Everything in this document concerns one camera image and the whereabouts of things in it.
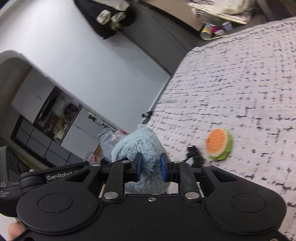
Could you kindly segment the person's hand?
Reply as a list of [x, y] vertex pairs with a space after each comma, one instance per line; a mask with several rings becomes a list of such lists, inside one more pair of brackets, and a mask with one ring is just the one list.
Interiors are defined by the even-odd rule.
[[11, 223], [8, 226], [9, 241], [14, 240], [18, 236], [20, 236], [24, 231], [25, 231], [25, 228], [20, 221], [16, 221], [14, 223]]

